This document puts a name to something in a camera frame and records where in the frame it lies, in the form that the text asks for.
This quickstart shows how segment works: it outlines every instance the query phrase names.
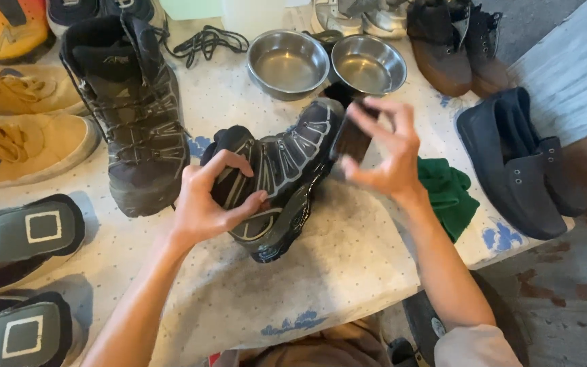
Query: green cloth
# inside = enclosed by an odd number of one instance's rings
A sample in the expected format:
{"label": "green cloth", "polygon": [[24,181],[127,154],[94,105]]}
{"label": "green cloth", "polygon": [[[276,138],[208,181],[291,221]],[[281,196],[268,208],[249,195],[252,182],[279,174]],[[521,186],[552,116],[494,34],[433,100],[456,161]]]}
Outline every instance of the green cloth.
{"label": "green cloth", "polygon": [[429,192],[429,201],[443,229],[456,242],[468,227],[479,202],[468,194],[470,178],[450,167],[447,159],[418,157],[418,178]]}

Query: orange shoe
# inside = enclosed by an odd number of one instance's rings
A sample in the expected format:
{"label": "orange shoe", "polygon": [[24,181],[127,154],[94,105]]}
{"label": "orange shoe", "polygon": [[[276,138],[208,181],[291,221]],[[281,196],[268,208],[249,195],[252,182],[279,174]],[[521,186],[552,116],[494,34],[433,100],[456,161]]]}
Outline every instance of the orange shoe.
{"label": "orange shoe", "polygon": [[0,0],[0,62],[35,62],[53,46],[45,0]]}

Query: forearm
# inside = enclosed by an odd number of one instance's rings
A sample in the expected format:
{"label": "forearm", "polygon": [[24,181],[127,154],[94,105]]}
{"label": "forearm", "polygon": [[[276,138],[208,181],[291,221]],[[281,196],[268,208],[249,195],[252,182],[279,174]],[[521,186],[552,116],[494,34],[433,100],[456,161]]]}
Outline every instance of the forearm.
{"label": "forearm", "polygon": [[178,250],[179,246],[169,246],[169,242],[178,240],[169,236],[155,242],[151,257],[119,301],[82,367],[149,365],[160,314],[175,276],[189,253],[189,250],[184,253]]}
{"label": "forearm", "polygon": [[421,283],[445,327],[451,330],[459,326],[495,325],[490,305],[436,218],[428,198],[422,197],[416,204],[406,203],[404,207],[417,249]]}

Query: tan sneaker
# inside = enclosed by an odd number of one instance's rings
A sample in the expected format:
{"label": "tan sneaker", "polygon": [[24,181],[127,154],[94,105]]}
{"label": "tan sneaker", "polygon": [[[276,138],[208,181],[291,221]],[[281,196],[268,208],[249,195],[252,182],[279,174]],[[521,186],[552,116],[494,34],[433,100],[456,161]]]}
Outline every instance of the tan sneaker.
{"label": "tan sneaker", "polygon": [[0,116],[33,113],[81,115],[86,111],[64,67],[0,66]]}
{"label": "tan sneaker", "polygon": [[99,145],[94,122],[71,115],[0,117],[0,188],[53,178]]}

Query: white square logo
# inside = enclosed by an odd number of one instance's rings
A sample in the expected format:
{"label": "white square logo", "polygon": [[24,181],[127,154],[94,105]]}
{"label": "white square logo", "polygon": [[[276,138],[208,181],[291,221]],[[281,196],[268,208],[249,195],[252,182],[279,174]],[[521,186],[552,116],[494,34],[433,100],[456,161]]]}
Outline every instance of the white square logo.
{"label": "white square logo", "polygon": [[[4,333],[4,345],[1,349],[1,359],[12,358],[14,356],[20,356],[24,354],[31,354],[39,351],[42,349],[42,320],[44,317],[34,316],[34,317],[27,317],[26,319],[21,319],[17,321],[10,321],[6,324],[6,332]],[[23,325],[28,324],[30,322],[37,322],[38,323],[38,334],[37,339],[35,342],[35,346],[32,348],[24,349],[23,351],[16,351],[16,352],[8,352],[8,337],[11,334],[11,328],[16,325]]]}
{"label": "white square logo", "polygon": [[[32,238],[31,237],[31,219],[37,218],[37,217],[46,217],[49,215],[52,215],[53,217],[55,217],[56,233],[52,236]],[[29,242],[29,244],[34,244],[36,242],[55,240],[55,239],[61,238],[63,236],[63,228],[61,227],[61,223],[60,223],[60,212],[57,210],[54,210],[53,212],[28,214],[27,216],[24,217],[24,221],[26,223],[26,240]]]}

